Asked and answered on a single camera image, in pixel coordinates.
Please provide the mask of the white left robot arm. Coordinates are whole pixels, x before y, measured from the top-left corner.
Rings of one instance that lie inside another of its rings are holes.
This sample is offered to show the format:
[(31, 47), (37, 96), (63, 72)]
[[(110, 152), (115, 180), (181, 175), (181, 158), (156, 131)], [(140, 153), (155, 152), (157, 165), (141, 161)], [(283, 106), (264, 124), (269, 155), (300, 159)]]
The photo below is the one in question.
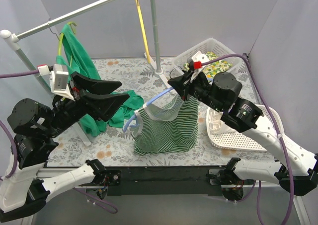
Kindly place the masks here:
[(119, 81), (91, 79), (72, 73), (54, 93), (52, 106), (30, 98), (20, 100), (8, 116), (15, 132), (12, 140), (9, 174), (0, 186), (0, 220), (9, 222), (40, 211), (52, 198), (74, 187), (93, 183), (104, 185), (107, 171), (98, 160), (48, 179), (39, 179), (50, 153), (58, 146), (55, 138), (89, 115), (108, 121), (129, 98), (117, 93)]

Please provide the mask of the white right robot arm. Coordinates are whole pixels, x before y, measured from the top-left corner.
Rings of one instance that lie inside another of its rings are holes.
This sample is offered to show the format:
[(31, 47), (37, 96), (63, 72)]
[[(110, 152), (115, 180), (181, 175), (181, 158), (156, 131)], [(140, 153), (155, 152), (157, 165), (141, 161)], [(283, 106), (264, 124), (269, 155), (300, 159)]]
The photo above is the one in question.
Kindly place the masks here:
[(318, 186), (318, 156), (278, 133), (277, 126), (252, 102), (240, 98), (242, 84), (231, 73), (218, 73), (209, 83), (204, 73), (192, 80), (192, 73), (171, 78), (168, 84), (181, 96), (190, 97), (222, 113), (221, 120), (238, 133), (260, 144), (275, 160), (253, 162), (231, 158), (215, 176), (221, 183), (260, 180), (280, 185), (284, 190), (303, 196)]

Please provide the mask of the green white striped tank top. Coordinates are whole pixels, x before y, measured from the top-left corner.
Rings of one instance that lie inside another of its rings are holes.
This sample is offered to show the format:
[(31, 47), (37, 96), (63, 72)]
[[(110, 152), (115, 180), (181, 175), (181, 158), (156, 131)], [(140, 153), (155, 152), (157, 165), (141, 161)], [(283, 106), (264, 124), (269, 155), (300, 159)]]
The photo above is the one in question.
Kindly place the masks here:
[(138, 155), (188, 152), (197, 141), (199, 101), (178, 95), (162, 108), (144, 105), (135, 112), (131, 127), (134, 153)]

